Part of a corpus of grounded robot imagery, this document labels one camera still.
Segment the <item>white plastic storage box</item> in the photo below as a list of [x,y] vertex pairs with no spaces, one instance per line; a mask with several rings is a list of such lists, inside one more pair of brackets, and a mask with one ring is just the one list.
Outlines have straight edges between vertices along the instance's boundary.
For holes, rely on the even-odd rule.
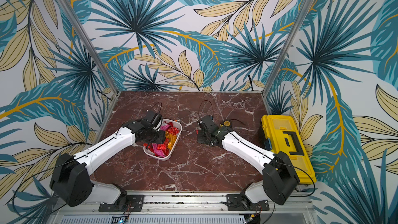
[[[144,151],[144,153],[145,153],[146,155],[148,155],[148,156],[150,156],[150,157],[152,157],[152,158],[158,159],[158,160],[160,160],[160,161],[167,161],[167,160],[172,156],[174,150],[176,149],[177,143],[178,143],[178,141],[179,141],[179,138],[180,138],[181,133],[182,133],[182,130],[183,130],[182,125],[181,125],[181,123],[180,123],[179,121],[174,121],[174,120],[170,120],[170,119],[164,119],[162,125],[163,125],[163,124],[166,124],[166,123],[167,123],[167,124],[170,124],[171,127],[170,127],[167,131],[165,131],[165,133],[169,132],[169,133],[177,134],[176,143],[175,143],[173,149],[170,150],[169,154],[168,154],[167,156],[165,156],[165,157],[163,157],[163,156],[160,156],[160,157],[159,157],[159,156],[158,156],[157,154],[155,154],[155,153],[144,151],[144,147],[143,147],[143,151]],[[169,142],[169,140],[168,140],[167,138],[165,138],[165,141],[164,141],[163,144],[164,144],[164,145],[167,145],[168,142]]]

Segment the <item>yellow black tape measure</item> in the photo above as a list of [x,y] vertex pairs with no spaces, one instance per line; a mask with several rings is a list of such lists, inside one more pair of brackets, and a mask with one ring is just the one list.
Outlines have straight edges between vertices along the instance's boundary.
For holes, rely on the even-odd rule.
[[220,126],[221,127],[229,127],[229,128],[231,128],[232,127],[232,122],[230,120],[223,120],[220,123]]

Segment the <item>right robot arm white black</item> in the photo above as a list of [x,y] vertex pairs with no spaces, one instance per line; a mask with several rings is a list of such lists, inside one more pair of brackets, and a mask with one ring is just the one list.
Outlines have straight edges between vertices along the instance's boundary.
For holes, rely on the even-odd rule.
[[199,143],[219,146],[234,153],[262,175],[262,181],[252,183],[242,191],[243,205],[265,200],[271,200],[278,205],[285,204],[300,182],[286,153],[263,149],[241,137],[232,128],[217,125],[210,115],[200,118],[198,125]]

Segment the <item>magenta tea bag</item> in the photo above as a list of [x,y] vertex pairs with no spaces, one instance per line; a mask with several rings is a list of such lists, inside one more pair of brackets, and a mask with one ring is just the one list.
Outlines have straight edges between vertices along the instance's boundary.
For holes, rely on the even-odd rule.
[[166,124],[161,125],[160,130],[167,131],[170,127],[171,127],[171,125],[166,123]]

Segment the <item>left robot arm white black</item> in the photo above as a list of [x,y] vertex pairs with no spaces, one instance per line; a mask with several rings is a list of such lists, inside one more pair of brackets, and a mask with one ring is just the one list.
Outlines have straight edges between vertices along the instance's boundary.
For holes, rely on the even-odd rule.
[[163,144],[163,117],[148,110],[139,120],[124,123],[115,133],[74,155],[59,156],[50,180],[50,188],[70,207],[82,203],[102,203],[124,211],[132,203],[127,192],[115,184],[92,181],[90,176],[108,159],[135,143]]

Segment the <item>aluminium front rail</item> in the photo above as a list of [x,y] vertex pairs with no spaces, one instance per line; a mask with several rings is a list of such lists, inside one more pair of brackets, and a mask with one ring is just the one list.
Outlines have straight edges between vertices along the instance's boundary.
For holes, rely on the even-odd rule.
[[230,211],[228,192],[216,191],[129,191],[143,196],[129,206],[134,211],[101,212],[103,204],[87,202],[63,206],[52,214],[49,224],[247,224],[251,213],[265,224],[318,224],[320,219],[309,197],[299,194],[284,205],[268,200],[250,211]]

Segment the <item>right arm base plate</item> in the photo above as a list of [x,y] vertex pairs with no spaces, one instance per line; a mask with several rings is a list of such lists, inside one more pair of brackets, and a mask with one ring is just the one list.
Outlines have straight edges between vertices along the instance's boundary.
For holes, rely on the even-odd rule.
[[228,211],[269,211],[269,204],[265,201],[252,203],[246,196],[241,194],[228,194],[225,202]]

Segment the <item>yellow black toolbox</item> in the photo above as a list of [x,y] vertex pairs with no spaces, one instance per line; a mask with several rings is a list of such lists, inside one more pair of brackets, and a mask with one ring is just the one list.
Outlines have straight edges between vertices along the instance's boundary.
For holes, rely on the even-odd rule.
[[264,115],[258,131],[262,147],[274,153],[286,153],[296,167],[300,184],[316,182],[316,175],[304,147],[294,119],[291,116]]

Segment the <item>red tea bag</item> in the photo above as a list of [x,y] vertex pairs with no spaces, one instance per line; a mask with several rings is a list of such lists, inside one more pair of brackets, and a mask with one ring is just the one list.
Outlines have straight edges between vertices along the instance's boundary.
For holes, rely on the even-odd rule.
[[152,144],[147,144],[147,143],[145,143],[145,144],[143,145],[143,147],[144,147],[144,151],[154,153],[154,149],[153,149]]
[[164,144],[153,144],[153,150],[155,152],[155,154],[157,154],[159,157],[160,156],[167,156],[170,152],[170,150],[168,149],[167,145]]

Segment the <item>orange tea bag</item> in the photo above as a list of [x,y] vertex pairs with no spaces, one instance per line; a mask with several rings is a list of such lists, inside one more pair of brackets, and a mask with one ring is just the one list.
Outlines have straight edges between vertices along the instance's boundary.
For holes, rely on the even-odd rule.
[[167,132],[166,133],[166,138],[169,140],[169,142],[167,144],[167,148],[169,150],[172,150],[174,145],[175,145],[175,143],[176,143],[176,140],[177,140],[177,134],[173,134],[173,133]]

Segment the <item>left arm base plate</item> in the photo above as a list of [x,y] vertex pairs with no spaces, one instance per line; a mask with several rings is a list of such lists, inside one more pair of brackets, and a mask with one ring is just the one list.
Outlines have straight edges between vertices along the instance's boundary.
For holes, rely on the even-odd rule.
[[126,195],[120,197],[114,204],[101,203],[98,211],[106,212],[141,212],[144,195]]

